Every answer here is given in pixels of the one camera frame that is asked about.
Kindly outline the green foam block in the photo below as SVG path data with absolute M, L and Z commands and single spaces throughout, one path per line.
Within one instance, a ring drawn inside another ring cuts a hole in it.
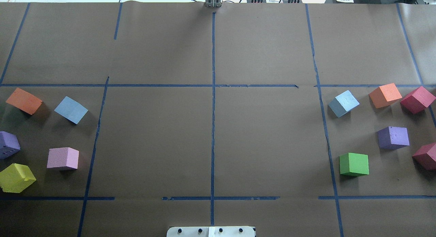
M 346 153 L 339 156 L 340 174 L 352 177 L 369 175 L 369 157 L 366 154 Z

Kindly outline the blue foam block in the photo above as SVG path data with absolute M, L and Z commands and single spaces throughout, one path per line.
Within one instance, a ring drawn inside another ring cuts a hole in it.
M 340 118 L 346 113 L 360 105 L 360 102 L 347 90 L 340 95 L 337 95 L 328 106 L 333 111 L 336 117 Z
M 88 109 L 70 97 L 65 96 L 54 111 L 68 119 L 70 122 L 78 124 L 88 112 Z

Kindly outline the orange foam block right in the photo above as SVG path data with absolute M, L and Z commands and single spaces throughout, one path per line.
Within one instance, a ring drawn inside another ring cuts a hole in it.
M 395 83 L 381 85 L 369 94 L 375 108 L 382 108 L 402 99 Z

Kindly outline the pink foam block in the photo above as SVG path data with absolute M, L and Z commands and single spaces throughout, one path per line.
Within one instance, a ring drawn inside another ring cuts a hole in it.
M 50 148 L 47 169 L 73 170 L 78 168 L 79 151 L 71 147 Z

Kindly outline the purple foam block right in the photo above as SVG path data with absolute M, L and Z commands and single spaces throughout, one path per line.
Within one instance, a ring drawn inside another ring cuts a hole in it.
M 397 150 L 410 146 L 406 127 L 386 127 L 377 131 L 378 144 L 381 149 Z

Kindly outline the red foam block upper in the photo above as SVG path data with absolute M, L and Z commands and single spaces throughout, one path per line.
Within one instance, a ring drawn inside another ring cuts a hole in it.
M 416 114 L 428 108 L 435 99 L 436 97 L 430 91 L 421 86 L 407 94 L 400 101 L 400 105 L 410 113 Z

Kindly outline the yellow foam block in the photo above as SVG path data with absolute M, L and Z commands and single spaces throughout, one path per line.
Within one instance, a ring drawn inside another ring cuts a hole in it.
M 12 163 L 0 172 L 0 186 L 6 193 L 21 193 L 36 181 L 27 165 Z

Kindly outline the purple foam block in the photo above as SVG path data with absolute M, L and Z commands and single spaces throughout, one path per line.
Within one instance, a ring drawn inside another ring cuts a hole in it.
M 16 135 L 5 131 L 0 132 L 0 159 L 6 159 L 20 150 Z
M 397 150 L 410 146 L 406 127 L 386 127 L 377 131 L 378 144 L 381 149 Z

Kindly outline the red foam block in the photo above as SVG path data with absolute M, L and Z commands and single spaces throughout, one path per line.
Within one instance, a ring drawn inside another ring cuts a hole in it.
M 425 170 L 436 170 L 436 143 L 426 144 L 419 148 L 412 155 L 412 158 L 417 161 Z
M 421 86 L 407 94 L 400 101 L 400 105 L 410 113 L 416 114 L 428 108 L 435 99 L 436 97 L 430 91 Z

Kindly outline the red foam block lower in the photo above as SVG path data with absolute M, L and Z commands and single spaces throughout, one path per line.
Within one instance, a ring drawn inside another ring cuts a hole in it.
M 412 158 L 417 161 L 425 170 L 436 170 L 436 143 L 426 144 L 419 148 L 412 155 Z

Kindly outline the orange foam block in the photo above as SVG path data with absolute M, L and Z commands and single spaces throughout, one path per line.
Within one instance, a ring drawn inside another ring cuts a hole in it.
M 381 85 L 369 94 L 375 108 L 382 108 L 402 99 L 395 83 Z
M 19 108 L 19 110 L 29 115 L 33 115 L 43 102 L 33 94 L 30 94 L 21 88 L 16 88 L 6 100 L 6 103 Z

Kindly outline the brown paper table cover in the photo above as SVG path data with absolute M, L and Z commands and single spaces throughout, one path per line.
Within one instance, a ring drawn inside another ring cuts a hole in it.
M 416 115 L 369 93 L 435 94 L 435 6 L 1 3 L 1 130 L 37 181 L 1 193 L 2 237 L 165 236 L 249 225 L 258 236 L 434 237 L 435 103 Z M 42 100 L 29 115 L 6 100 Z M 328 104 L 360 102 L 340 118 Z M 54 109 L 70 97 L 78 124 Z M 377 131 L 406 127 L 410 146 Z M 50 148 L 78 168 L 47 169 Z M 366 154 L 369 175 L 340 174 Z

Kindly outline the orange foam block left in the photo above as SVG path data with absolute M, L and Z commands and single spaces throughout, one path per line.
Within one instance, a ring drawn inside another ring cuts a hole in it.
M 6 103 L 19 108 L 19 110 L 29 115 L 33 115 L 43 102 L 33 94 L 30 94 L 21 88 L 16 88 L 6 100 Z

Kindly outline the purple foam block left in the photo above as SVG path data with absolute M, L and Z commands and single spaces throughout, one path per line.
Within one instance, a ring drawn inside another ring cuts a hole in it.
M 16 135 L 5 131 L 0 132 L 0 159 L 6 159 L 20 150 Z

